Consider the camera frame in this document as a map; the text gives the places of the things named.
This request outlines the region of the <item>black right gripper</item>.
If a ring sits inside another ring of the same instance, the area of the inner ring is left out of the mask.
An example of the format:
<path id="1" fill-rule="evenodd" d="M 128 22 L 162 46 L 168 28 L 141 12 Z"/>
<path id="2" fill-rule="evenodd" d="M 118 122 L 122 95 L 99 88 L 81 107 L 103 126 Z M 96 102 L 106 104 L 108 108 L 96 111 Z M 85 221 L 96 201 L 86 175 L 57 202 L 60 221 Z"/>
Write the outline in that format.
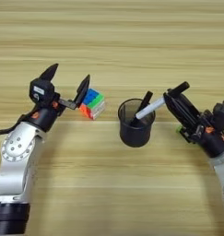
<path id="1" fill-rule="evenodd" d="M 188 143 L 199 145 L 209 157 L 218 157 L 224 152 L 224 132 L 213 122 L 211 112 L 202 112 L 182 93 L 170 89 L 163 94 L 168 110 L 182 124 L 179 133 Z"/>

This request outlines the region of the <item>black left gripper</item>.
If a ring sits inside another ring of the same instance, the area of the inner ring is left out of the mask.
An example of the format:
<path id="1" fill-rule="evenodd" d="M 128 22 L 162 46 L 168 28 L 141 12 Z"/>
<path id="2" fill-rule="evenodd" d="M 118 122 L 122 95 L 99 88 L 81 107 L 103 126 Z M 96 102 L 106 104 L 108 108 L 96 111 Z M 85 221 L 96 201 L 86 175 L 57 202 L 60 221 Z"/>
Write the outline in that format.
<path id="1" fill-rule="evenodd" d="M 40 79 L 51 81 L 57 70 L 58 64 L 49 66 L 41 75 Z M 77 88 L 77 95 L 74 101 L 59 99 L 53 101 L 49 106 L 38 108 L 29 118 L 25 121 L 40 128 L 43 132 L 47 133 L 53 126 L 56 119 L 64 112 L 66 108 L 75 110 L 78 108 L 83 99 L 85 98 L 89 87 L 90 75 L 87 75 L 79 87 Z"/>

